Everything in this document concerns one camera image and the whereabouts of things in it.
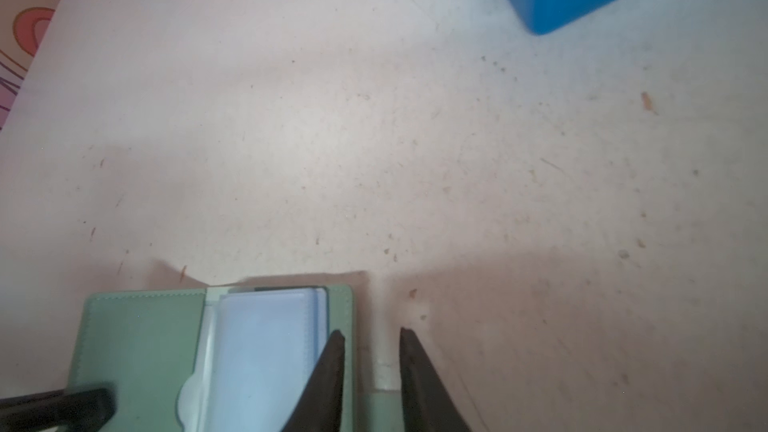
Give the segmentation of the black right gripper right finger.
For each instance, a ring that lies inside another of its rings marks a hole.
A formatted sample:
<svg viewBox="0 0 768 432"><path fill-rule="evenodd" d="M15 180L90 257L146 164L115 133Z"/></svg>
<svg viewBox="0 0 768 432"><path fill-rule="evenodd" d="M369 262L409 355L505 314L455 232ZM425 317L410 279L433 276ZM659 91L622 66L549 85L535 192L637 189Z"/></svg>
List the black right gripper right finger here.
<svg viewBox="0 0 768 432"><path fill-rule="evenodd" d="M400 329L399 363L405 431L471 431L412 329Z"/></svg>

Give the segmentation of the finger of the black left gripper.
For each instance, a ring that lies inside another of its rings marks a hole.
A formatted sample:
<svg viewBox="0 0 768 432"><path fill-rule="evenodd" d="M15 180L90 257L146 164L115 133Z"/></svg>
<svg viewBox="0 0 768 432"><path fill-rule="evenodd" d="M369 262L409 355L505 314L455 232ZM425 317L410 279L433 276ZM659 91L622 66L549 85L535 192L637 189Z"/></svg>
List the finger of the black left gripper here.
<svg viewBox="0 0 768 432"><path fill-rule="evenodd" d="M2 431L99 431L115 414L106 388L79 392L54 390L1 400Z"/></svg>

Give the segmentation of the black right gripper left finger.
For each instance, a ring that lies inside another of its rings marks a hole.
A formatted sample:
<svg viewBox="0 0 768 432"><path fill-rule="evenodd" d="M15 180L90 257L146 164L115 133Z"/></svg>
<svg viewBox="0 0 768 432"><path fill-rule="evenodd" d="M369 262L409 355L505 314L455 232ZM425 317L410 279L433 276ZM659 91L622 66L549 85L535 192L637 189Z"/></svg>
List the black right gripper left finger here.
<svg viewBox="0 0 768 432"><path fill-rule="evenodd" d="M334 330L283 432L339 432L343 411L345 337Z"/></svg>

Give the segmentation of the mint green card holder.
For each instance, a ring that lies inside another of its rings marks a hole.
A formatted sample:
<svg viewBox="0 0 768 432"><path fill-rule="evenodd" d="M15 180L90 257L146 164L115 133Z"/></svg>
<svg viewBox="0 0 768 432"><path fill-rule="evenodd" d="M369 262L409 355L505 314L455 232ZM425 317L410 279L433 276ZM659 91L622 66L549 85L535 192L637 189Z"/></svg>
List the mint green card holder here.
<svg viewBox="0 0 768 432"><path fill-rule="evenodd" d="M321 398L344 431L400 431L399 394L357 388L356 316L346 284L98 293L67 386L111 393L109 431L280 431L339 333L343 391Z"/></svg>

